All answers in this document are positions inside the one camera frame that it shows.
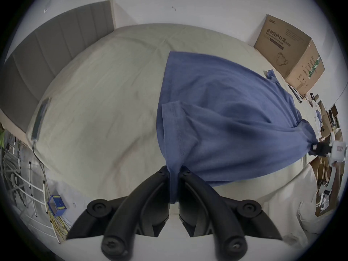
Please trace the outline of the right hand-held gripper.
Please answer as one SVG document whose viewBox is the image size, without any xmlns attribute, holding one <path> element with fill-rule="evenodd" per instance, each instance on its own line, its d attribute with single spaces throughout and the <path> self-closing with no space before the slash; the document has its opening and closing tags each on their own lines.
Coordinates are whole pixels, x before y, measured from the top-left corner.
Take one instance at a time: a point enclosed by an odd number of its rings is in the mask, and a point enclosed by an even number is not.
<svg viewBox="0 0 348 261">
<path fill-rule="evenodd" d="M 308 154 L 321 157 L 328 156 L 328 164 L 342 163 L 346 159 L 347 144 L 343 141 L 337 141 L 335 138 L 330 138 L 329 143 L 318 142 L 312 144 Z"/>
</svg>

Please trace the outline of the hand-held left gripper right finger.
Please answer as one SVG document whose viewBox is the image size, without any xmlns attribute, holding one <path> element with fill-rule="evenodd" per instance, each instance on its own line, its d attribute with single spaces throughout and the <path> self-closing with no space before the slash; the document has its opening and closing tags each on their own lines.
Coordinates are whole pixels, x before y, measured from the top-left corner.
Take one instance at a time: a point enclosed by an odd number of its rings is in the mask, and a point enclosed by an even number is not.
<svg viewBox="0 0 348 261">
<path fill-rule="evenodd" d="M 218 260 L 244 257 L 248 250 L 246 236 L 283 240 L 257 201 L 222 197 L 185 166 L 179 174 L 178 195 L 179 218 L 189 237 L 213 235 Z"/>
</svg>

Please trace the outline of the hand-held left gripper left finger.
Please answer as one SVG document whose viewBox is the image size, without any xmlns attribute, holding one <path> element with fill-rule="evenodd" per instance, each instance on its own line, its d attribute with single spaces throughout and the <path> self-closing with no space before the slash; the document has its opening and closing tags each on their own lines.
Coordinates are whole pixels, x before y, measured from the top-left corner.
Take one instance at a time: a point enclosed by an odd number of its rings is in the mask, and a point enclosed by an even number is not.
<svg viewBox="0 0 348 261">
<path fill-rule="evenodd" d="M 159 237 L 169 218 L 169 172 L 162 167 L 128 196 L 95 199 L 78 217 L 67 240 L 102 236 L 101 252 L 112 261 L 128 261 L 135 235 Z"/>
</svg>

